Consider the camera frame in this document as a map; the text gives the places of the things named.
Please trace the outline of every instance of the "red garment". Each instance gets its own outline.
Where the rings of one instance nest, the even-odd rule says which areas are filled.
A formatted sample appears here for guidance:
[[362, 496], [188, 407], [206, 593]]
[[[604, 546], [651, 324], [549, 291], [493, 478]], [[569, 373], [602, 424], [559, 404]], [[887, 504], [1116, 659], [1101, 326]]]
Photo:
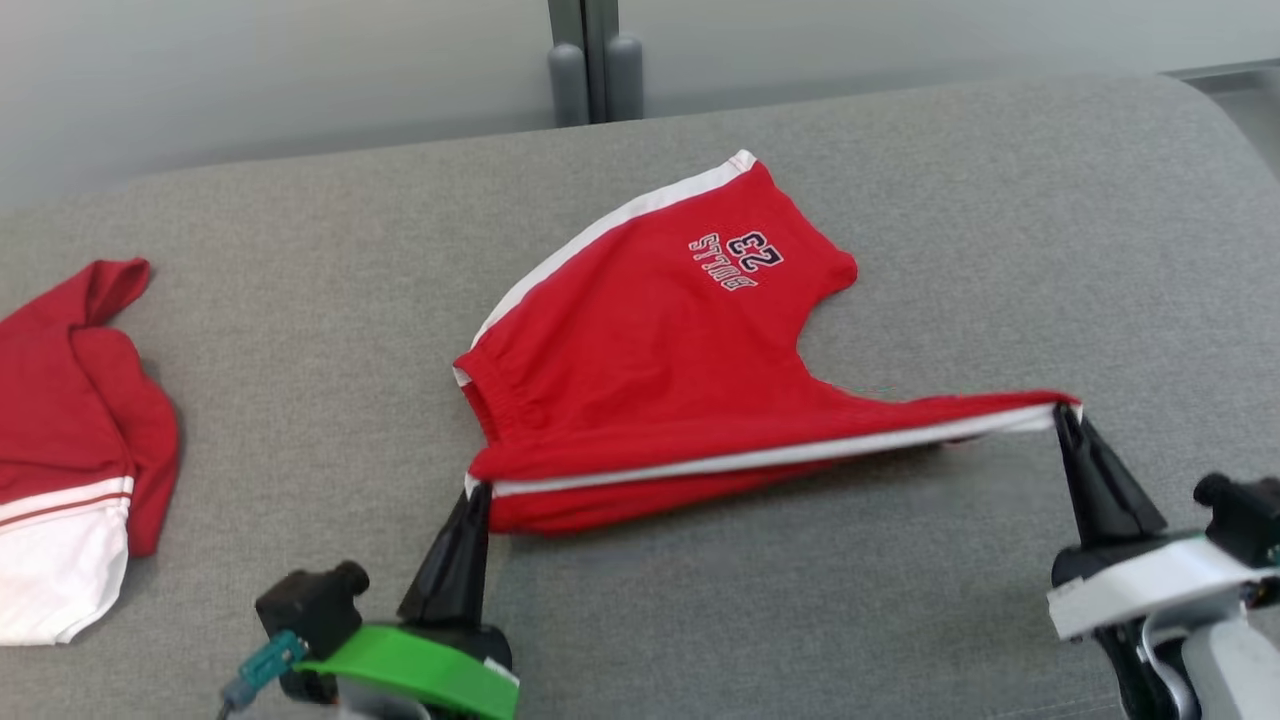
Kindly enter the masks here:
[[813, 378], [796, 341], [852, 256], [749, 152], [641, 196], [522, 279], [456, 374], [489, 447], [497, 532], [611, 524], [844, 457], [1051, 427], [1070, 396], [882, 402]]
[[160, 539], [178, 424], [128, 336], [100, 325], [142, 295], [148, 274], [142, 259], [100, 260], [0, 322], [0, 503], [132, 478], [138, 557]]

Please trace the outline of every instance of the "robotic arm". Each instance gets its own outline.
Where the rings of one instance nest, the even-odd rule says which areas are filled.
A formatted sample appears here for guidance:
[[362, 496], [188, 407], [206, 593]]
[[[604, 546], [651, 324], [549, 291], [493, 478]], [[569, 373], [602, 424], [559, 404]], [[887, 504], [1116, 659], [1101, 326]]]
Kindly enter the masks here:
[[1134, 720], [1280, 715], [1280, 652], [1247, 618], [1280, 600], [1280, 480], [1208, 475], [1194, 492], [1208, 529], [1165, 533], [1088, 420], [1060, 405], [1055, 424], [1080, 536], [1053, 562], [1059, 635], [1102, 646]]
[[[1133, 720], [1280, 716], [1280, 652], [1248, 611], [1280, 602], [1280, 480], [1208, 475], [1204, 532], [1167, 523], [1088, 420], [1055, 410], [1080, 542], [1053, 562], [1050, 616], [1064, 639], [1102, 646]], [[458, 498], [397, 615], [366, 624], [355, 562], [296, 571], [255, 603], [271, 641], [223, 689], [224, 716], [279, 678], [287, 696], [349, 717], [511, 720], [511, 647], [480, 621], [489, 486]]]

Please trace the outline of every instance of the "gray couch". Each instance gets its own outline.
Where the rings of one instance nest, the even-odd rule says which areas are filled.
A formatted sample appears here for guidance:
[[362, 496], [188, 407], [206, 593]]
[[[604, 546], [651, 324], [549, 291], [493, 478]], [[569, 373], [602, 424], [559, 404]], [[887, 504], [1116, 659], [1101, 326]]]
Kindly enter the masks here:
[[[449, 373], [522, 274], [623, 201], [755, 152], [861, 268], [800, 350], [886, 398], [1076, 393], [1175, 525], [1280, 471], [1280, 186], [1174, 81], [941, 87], [214, 167], [0, 218], [0, 315], [150, 259], [116, 322], [180, 411], [155, 557], [69, 647], [0, 648], [6, 717], [205, 717], [253, 598], [362, 562], [390, 616], [483, 445]], [[485, 247], [480, 254], [476, 247]], [[1002, 436], [581, 537], [498, 538], [522, 717], [1120, 715], [1044, 592], [1055, 439]], [[1263, 629], [1280, 629], [1260, 618]], [[276, 689], [257, 717], [319, 717]]]

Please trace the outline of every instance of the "white wall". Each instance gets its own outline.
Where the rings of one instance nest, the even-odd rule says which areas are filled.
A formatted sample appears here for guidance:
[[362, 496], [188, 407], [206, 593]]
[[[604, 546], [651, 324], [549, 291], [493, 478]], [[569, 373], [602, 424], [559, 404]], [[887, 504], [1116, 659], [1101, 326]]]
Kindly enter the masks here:
[[0, 208], [152, 170], [550, 127], [538, 0], [3, 0]]
[[1280, 58], [1280, 0], [620, 0], [645, 114]]

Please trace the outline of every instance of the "green 3d-printed part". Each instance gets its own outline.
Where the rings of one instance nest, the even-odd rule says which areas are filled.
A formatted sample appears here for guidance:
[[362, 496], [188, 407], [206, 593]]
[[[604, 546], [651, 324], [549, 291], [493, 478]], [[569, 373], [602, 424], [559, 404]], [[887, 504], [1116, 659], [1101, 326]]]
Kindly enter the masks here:
[[520, 694], [512, 678], [393, 625], [364, 625], [328, 660], [302, 661], [293, 669], [351, 678], [484, 720], [515, 717]]

